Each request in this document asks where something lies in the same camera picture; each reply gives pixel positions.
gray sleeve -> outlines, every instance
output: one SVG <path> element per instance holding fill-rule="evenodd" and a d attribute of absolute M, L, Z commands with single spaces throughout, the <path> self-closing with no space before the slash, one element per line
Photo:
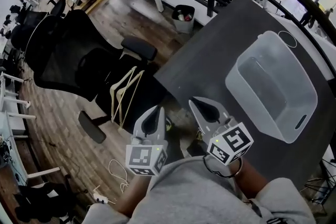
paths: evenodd
<path fill-rule="evenodd" d="M 273 217 L 283 218 L 288 224 L 316 223 L 307 203 L 287 178 L 277 178 L 268 183 L 255 200 Z"/>
<path fill-rule="evenodd" d="M 125 224 L 129 218 L 115 211 L 109 205 L 93 204 L 82 224 Z"/>

wooden floor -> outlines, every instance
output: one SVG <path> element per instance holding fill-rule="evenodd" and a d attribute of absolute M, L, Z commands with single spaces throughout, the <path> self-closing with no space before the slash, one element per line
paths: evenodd
<path fill-rule="evenodd" d="M 113 46 L 120 46 L 121 40 L 126 35 L 135 35 L 147 40 L 158 49 L 155 61 L 161 66 L 191 37 L 175 31 L 171 13 L 172 10 L 166 7 L 160 14 L 154 0 L 110 0 L 96 10 L 91 19 Z M 30 68 L 26 64 L 23 64 L 23 68 L 25 71 L 22 77 L 32 78 Z M 111 201 L 118 200 L 122 181 L 110 175 L 108 165 L 112 159 L 124 163 L 125 146 L 130 141 L 130 135 L 118 130 L 118 126 L 112 122 L 108 122 L 101 126 L 107 139 L 102 144 L 94 142 L 80 126 L 79 112 L 85 110 L 91 118 L 103 116 L 104 113 L 94 101 L 90 103 L 77 95 L 42 89 L 30 80 L 21 87 L 19 97 L 31 101 L 32 105 L 27 113 L 37 116 L 36 120 L 27 121 L 27 124 L 31 144 L 41 169 L 60 166 L 63 175 L 70 174 L 75 191 L 87 189 L 89 192 L 78 196 L 84 206 L 93 202 L 92 191 L 98 186 L 100 186 L 99 193 Z M 164 106 L 168 116 L 181 130 L 181 135 L 187 137 L 182 144 L 182 149 L 186 149 L 188 137 L 194 137 L 196 133 L 193 119 L 172 98 L 167 97 Z M 20 154 L 22 158 L 29 155 L 27 151 L 22 150 Z M 30 170 L 36 168 L 28 158 L 25 162 L 26 168 L 28 172 L 34 172 Z M 111 171 L 125 177 L 123 169 L 115 162 L 111 165 Z M 62 176 L 61 173 L 55 173 L 47 176 L 47 179 L 61 182 Z M 128 182 L 131 179 L 132 175 L 128 173 Z M 11 184 L 12 188 L 1 194 L 5 200 L 10 199 L 8 207 L 14 213 L 17 205 L 11 197 L 13 193 L 11 191 L 17 192 L 17 189 L 14 182 Z"/>

hanger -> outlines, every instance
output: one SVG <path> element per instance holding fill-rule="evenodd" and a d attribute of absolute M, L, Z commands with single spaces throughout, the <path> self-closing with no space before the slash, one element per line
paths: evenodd
<path fill-rule="evenodd" d="M 131 70 L 128 71 L 127 74 L 118 83 L 113 84 L 111 86 L 111 88 L 110 88 L 110 95 L 111 95 L 111 121 L 112 122 L 114 122 L 114 119 L 116 118 L 115 117 L 116 114 L 114 113 L 114 95 L 115 95 L 114 92 L 120 86 L 120 84 L 123 83 L 127 79 L 127 77 L 129 77 L 127 85 L 126 85 L 126 87 L 128 87 L 128 85 L 129 85 L 129 83 L 130 83 L 130 81 L 132 79 L 133 73 L 134 73 L 134 71 L 135 71 L 136 68 L 137 68 L 136 66 L 132 67 Z"/>
<path fill-rule="evenodd" d="M 141 70 L 141 71 L 140 71 L 138 74 L 136 74 L 136 76 L 130 81 L 130 83 L 128 83 L 124 88 L 119 89 L 119 90 L 117 91 L 117 93 L 116 93 L 117 100 L 119 101 L 119 105 L 118 105 L 118 106 L 120 106 L 120 107 L 119 107 L 119 122 L 120 122 L 120 127 L 121 127 L 121 128 L 123 127 L 123 124 L 124 124 L 124 122 L 125 122 L 125 119 L 126 119 L 128 110 L 129 110 L 129 108 L 130 108 L 130 106 L 131 106 L 131 103 L 132 103 L 132 101 L 133 101 L 133 97 L 134 97 L 134 95 L 135 95 L 135 92 L 136 92 L 136 90 L 137 90 L 137 88 L 138 88 L 139 82 L 140 82 L 140 80 L 141 80 L 142 75 L 143 75 L 144 72 L 145 72 L 144 70 Z M 127 90 L 131 85 L 133 85 L 136 81 L 138 81 L 138 82 L 137 82 L 137 84 L 136 84 L 136 86 L 135 86 L 135 89 L 134 89 L 134 91 L 133 91 L 133 95 L 132 95 L 132 97 L 131 97 L 130 103 L 129 103 L 129 105 L 128 105 L 128 107 L 127 107 L 127 110 L 126 110 L 125 117 L 124 117 L 124 119 L 123 119 L 123 118 L 122 118 L 122 108 L 121 108 L 121 105 L 120 105 L 120 104 L 121 104 L 121 101 L 122 101 L 122 98 L 123 98 L 123 96 L 125 95 L 126 90 Z"/>

trash can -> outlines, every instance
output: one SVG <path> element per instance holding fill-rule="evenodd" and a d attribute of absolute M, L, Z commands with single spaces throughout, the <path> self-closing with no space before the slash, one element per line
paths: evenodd
<path fill-rule="evenodd" d="M 178 16 L 183 15 L 184 21 L 179 20 Z M 194 20 L 195 20 L 195 8 L 192 6 L 187 5 L 177 5 L 174 8 L 172 18 L 174 21 L 174 25 L 176 30 L 181 33 L 190 34 L 194 27 Z"/>

white plastic storage bin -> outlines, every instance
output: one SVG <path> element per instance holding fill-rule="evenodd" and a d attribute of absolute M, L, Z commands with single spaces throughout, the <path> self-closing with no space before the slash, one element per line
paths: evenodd
<path fill-rule="evenodd" d="M 238 57 L 225 84 L 259 131 L 286 143 L 298 138 L 317 106 L 307 73 L 272 31 Z"/>

